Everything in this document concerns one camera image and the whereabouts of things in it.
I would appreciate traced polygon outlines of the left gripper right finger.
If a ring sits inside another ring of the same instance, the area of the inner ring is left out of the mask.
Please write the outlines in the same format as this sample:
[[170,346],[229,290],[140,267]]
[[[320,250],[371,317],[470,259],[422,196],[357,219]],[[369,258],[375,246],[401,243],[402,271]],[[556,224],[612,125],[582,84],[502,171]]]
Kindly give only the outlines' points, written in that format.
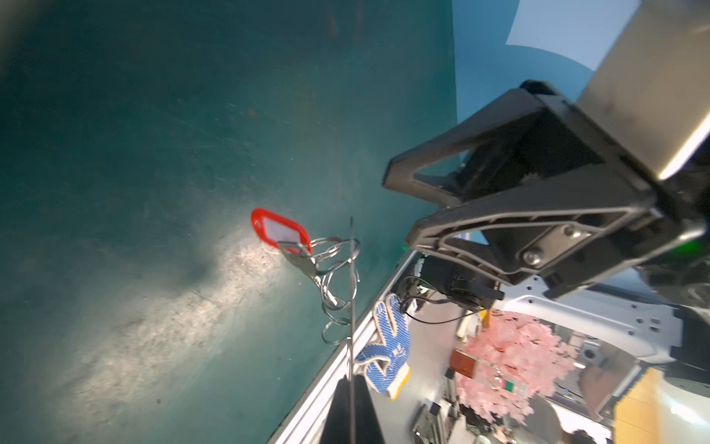
[[364,376],[354,377],[354,443],[385,444],[370,388]]

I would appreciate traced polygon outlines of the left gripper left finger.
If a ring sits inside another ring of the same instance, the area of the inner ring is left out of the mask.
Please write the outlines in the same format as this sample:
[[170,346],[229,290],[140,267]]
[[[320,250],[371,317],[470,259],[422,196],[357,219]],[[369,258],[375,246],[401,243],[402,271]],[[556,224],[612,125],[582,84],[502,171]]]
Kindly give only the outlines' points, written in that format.
[[320,444],[351,444],[351,381],[343,377],[338,381]]

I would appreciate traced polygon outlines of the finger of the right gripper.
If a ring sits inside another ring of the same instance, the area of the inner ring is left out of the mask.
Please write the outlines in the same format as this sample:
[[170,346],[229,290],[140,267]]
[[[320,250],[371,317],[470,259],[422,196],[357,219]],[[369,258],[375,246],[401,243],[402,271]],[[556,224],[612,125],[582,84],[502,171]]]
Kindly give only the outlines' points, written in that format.
[[655,203],[644,181],[588,165],[422,218],[406,241],[490,278],[521,278],[551,268]]
[[[390,159],[383,187],[435,205],[461,205],[483,194],[523,136],[540,120],[544,105],[523,89],[505,92],[438,137]],[[447,175],[425,175],[437,162],[470,155]]]

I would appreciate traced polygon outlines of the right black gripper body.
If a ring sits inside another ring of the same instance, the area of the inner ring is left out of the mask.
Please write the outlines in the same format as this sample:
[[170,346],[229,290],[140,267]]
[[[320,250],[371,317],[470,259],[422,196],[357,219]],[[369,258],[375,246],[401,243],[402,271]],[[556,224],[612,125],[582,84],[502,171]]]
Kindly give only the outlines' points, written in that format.
[[693,155],[671,178],[654,179],[613,138],[545,84],[528,81],[517,89],[535,96],[544,112],[486,183],[483,194],[470,201],[588,165],[611,166],[627,179],[644,181],[656,195],[652,208],[622,228],[532,274],[547,283],[549,296],[558,298],[633,268],[667,299],[706,299],[706,150]]

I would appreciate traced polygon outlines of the red-capped silver key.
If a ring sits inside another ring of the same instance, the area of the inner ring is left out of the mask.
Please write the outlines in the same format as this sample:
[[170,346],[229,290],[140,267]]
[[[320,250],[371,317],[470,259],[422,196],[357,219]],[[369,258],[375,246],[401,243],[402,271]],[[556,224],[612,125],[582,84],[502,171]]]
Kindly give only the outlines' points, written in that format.
[[328,308],[340,309],[345,306],[329,290],[325,270],[318,267],[311,238],[301,224],[257,207],[251,212],[251,226],[262,242],[278,249],[292,266],[301,270],[316,285]]

